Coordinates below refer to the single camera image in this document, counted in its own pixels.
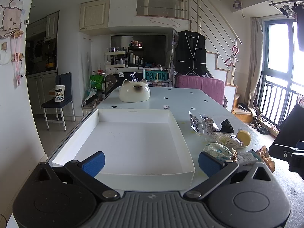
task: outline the chair leg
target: chair leg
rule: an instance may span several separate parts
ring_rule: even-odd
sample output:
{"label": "chair leg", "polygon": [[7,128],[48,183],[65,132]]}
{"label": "chair leg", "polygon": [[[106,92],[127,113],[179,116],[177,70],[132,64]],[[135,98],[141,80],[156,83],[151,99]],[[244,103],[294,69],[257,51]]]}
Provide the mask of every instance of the chair leg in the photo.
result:
{"label": "chair leg", "polygon": [[74,105],[73,105],[73,101],[71,101],[71,104],[72,104],[72,111],[73,111],[73,122],[75,122],[75,112],[74,112]]}
{"label": "chair leg", "polygon": [[61,114],[61,119],[62,119],[62,123],[63,123],[64,131],[66,131],[66,130],[67,130],[67,127],[65,126],[65,121],[64,121],[64,117],[63,117],[63,111],[62,111],[62,108],[60,108],[60,114]]}
{"label": "chair leg", "polygon": [[57,118],[57,121],[59,120],[59,117],[58,117],[58,112],[57,112],[57,108],[55,108],[56,110],[56,118]]}
{"label": "chair leg", "polygon": [[45,118],[45,123],[47,124],[47,129],[49,130],[49,124],[48,124],[48,122],[47,122],[47,114],[45,113],[45,108],[43,108],[43,113],[44,113],[44,118]]}

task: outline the green license plate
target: green license plate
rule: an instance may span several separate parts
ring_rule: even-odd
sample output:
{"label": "green license plate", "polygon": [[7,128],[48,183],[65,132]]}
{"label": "green license plate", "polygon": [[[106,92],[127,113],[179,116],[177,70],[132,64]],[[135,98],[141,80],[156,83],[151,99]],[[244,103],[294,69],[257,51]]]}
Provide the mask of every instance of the green license plate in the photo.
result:
{"label": "green license plate", "polygon": [[169,79],[167,71],[145,71],[145,79],[147,81],[156,81],[157,75],[159,81],[167,81]]}

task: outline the window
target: window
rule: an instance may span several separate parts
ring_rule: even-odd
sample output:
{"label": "window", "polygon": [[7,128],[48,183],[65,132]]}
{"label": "window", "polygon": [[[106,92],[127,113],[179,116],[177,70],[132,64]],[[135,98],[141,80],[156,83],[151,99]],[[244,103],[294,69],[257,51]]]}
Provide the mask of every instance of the window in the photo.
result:
{"label": "window", "polygon": [[297,103],[298,94],[304,95],[304,52],[299,50],[297,29],[293,19],[265,22],[258,107],[277,127]]}

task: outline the pink cushion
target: pink cushion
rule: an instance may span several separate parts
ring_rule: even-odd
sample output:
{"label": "pink cushion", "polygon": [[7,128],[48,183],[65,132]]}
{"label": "pink cushion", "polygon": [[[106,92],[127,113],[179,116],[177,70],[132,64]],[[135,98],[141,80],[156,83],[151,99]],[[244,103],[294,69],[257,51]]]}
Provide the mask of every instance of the pink cushion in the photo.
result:
{"label": "pink cushion", "polygon": [[220,105],[224,102],[225,83],[218,79],[180,75],[176,80],[176,87],[200,89]]}

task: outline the cat ear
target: cat ear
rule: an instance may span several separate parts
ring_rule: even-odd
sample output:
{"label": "cat ear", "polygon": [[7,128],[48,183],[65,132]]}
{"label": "cat ear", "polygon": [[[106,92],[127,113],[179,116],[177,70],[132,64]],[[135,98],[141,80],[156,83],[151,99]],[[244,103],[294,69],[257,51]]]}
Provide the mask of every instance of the cat ear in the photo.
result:
{"label": "cat ear", "polygon": [[130,83],[127,79],[125,79],[124,81],[123,81],[123,84],[121,85],[121,86],[123,86],[124,84],[127,84],[127,83]]}
{"label": "cat ear", "polygon": [[148,82],[147,82],[147,80],[146,79],[142,79],[142,81],[141,82],[143,82],[143,83],[145,83],[145,84],[148,84]]}

